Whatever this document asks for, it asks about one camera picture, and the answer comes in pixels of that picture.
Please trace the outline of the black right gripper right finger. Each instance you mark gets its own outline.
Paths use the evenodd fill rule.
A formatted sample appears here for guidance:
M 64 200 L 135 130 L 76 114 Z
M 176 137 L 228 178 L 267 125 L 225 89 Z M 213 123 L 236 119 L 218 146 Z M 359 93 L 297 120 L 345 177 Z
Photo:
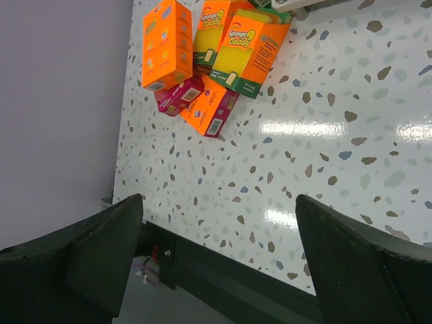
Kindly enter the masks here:
M 431 248 L 300 194 L 296 220 L 325 323 L 430 323 Z

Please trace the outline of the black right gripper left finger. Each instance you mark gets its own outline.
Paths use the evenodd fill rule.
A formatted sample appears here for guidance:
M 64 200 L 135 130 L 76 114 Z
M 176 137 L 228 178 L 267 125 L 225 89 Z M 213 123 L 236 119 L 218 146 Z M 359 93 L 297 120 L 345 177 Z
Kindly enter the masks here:
M 140 194 L 1 250 L 2 323 L 111 323 L 142 224 Z

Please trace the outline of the orange magenta Scrub Mommy box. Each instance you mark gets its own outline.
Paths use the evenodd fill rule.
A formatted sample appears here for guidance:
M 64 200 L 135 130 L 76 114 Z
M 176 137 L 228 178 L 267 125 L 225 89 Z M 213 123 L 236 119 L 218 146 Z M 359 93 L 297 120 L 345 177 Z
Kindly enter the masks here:
M 239 94 L 201 74 L 204 91 L 181 113 L 201 136 L 216 138 L 227 121 Z

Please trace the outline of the orange Scrub Daddy box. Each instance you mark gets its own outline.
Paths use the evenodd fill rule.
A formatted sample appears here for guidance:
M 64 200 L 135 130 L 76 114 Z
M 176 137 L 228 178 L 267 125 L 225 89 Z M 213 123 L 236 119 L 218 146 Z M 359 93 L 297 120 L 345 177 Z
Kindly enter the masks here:
M 142 87 L 159 92 L 192 77 L 192 12 L 162 1 L 142 20 Z

